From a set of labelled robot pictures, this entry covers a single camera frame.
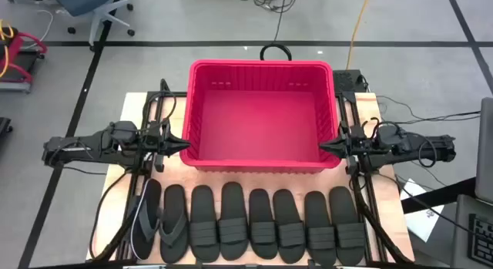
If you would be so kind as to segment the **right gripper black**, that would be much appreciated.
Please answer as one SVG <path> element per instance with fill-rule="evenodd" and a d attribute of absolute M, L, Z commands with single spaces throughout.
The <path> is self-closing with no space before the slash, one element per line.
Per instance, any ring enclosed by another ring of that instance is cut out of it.
<path fill-rule="evenodd" d="M 331 147 L 339 144 L 344 144 L 346 149 Z M 346 126 L 344 128 L 344 135 L 338 135 L 332 140 L 322 142 L 319 147 L 321 150 L 328 152 L 337 158 L 348 158 L 349 156 L 369 153 L 369 139 L 362 126 Z"/>

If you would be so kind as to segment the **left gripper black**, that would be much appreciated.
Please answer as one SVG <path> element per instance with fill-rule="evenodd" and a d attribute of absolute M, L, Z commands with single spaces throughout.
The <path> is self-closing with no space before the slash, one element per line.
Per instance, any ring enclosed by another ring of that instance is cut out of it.
<path fill-rule="evenodd" d="M 162 122 L 152 121 L 149 124 L 148 130 L 148 150 L 152 153 L 158 153 L 164 156 L 171 156 L 182 150 L 186 150 L 190 147 L 190 142 L 175 136 L 170 132 L 169 120 Z"/>

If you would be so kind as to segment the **black flip-flop with white edge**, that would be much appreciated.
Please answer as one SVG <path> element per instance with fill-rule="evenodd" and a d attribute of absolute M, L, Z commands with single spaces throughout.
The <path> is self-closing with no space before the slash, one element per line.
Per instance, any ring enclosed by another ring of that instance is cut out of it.
<path fill-rule="evenodd" d="M 130 230 L 130 246 L 139 260 L 147 259 L 153 247 L 154 236 L 159 226 L 160 194 L 159 181 L 148 179 L 138 196 Z"/>

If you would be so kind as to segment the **red plastic bin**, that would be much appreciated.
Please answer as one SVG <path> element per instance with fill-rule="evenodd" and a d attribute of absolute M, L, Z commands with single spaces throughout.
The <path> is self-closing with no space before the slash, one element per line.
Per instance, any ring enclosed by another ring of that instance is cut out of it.
<path fill-rule="evenodd" d="M 338 127 L 333 70 L 321 61 L 201 59 L 189 70 L 179 154 L 198 170 L 319 173 Z"/>

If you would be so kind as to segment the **black slide sandal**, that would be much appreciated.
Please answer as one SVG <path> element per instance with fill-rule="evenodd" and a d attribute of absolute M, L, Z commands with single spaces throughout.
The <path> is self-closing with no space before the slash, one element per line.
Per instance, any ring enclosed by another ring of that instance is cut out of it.
<path fill-rule="evenodd" d="M 277 227 L 280 258 L 286 264 L 298 262 L 305 251 L 304 222 L 301 220 L 293 194 L 278 190 L 273 195 L 273 210 Z"/>
<path fill-rule="evenodd" d="M 214 262 L 220 255 L 213 191 L 206 185 L 192 192 L 189 235 L 195 258 L 203 263 Z"/>
<path fill-rule="evenodd" d="M 276 257 L 277 233 L 270 198 L 264 189 L 254 189 L 249 197 L 250 244 L 253 252 L 266 260 Z"/>
<path fill-rule="evenodd" d="M 223 185 L 221 214 L 218 221 L 220 253 L 227 261 L 239 259 L 248 245 L 247 211 L 243 189 L 237 182 Z"/>
<path fill-rule="evenodd" d="M 307 251 L 322 267 L 332 267 L 337 259 L 334 227 L 330 222 L 327 201 L 320 191 L 311 191 L 304 198 Z"/>
<path fill-rule="evenodd" d="M 342 265 L 358 265 L 364 257 L 365 231 L 358 220 L 350 191 L 338 186 L 331 189 L 328 196 L 335 227 L 337 258 Z"/>

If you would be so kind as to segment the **black power box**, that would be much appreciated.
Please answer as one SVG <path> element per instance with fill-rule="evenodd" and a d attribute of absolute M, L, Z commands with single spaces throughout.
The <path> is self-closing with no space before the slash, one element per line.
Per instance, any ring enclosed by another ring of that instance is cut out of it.
<path fill-rule="evenodd" d="M 335 93 L 367 92 L 368 83 L 359 69 L 334 70 Z"/>

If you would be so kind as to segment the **white paper sheet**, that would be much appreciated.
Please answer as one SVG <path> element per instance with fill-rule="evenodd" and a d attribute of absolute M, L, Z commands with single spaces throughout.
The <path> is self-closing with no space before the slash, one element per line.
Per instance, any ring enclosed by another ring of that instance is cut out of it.
<path fill-rule="evenodd" d="M 412 179 L 408 179 L 403 185 L 404 189 L 409 192 L 401 191 L 401 200 L 406 200 L 410 196 L 417 196 L 425 193 L 426 190 Z M 422 241 L 427 242 L 438 222 L 439 216 L 432 210 L 420 210 L 404 215 L 408 230 L 419 237 Z"/>

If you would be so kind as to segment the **grey desk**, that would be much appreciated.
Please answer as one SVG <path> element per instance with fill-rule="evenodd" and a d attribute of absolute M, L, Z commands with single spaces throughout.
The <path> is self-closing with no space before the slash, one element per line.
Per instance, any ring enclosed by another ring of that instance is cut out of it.
<path fill-rule="evenodd" d="M 454 231 L 451 266 L 460 269 L 491 269 L 468 257 L 468 235 L 471 234 L 468 226 L 469 214 L 487 217 L 493 223 L 493 194 L 488 196 L 485 194 L 480 197 L 466 195 L 458 197 L 455 219 L 456 224 L 460 227 L 456 227 Z"/>

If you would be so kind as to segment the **black keyboard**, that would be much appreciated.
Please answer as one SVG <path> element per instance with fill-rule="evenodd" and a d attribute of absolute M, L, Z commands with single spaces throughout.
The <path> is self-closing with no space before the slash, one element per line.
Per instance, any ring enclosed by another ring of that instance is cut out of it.
<path fill-rule="evenodd" d="M 469 214 L 468 219 L 468 257 L 493 269 L 493 223 L 478 214 Z"/>

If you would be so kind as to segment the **blue office chair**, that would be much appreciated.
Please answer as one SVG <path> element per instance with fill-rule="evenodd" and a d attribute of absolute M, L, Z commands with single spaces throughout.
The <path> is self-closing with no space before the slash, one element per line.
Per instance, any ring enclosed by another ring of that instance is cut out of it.
<path fill-rule="evenodd" d="M 115 17 L 111 14 L 112 11 L 125 6 L 128 11 L 134 9 L 130 0 L 56 0 L 72 17 L 81 15 L 92 15 L 90 33 L 89 33 L 89 49 L 94 52 L 96 50 L 96 33 L 101 24 L 104 22 L 115 22 L 124 25 L 127 28 L 127 34 L 133 37 L 136 32 L 131 29 L 130 24 Z"/>

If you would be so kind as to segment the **red cart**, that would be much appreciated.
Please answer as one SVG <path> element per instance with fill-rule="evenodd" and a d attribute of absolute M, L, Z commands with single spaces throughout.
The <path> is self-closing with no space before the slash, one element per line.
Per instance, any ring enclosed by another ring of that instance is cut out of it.
<path fill-rule="evenodd" d="M 35 64 L 46 53 L 46 45 L 35 36 L 0 27 L 0 91 L 30 93 Z"/>

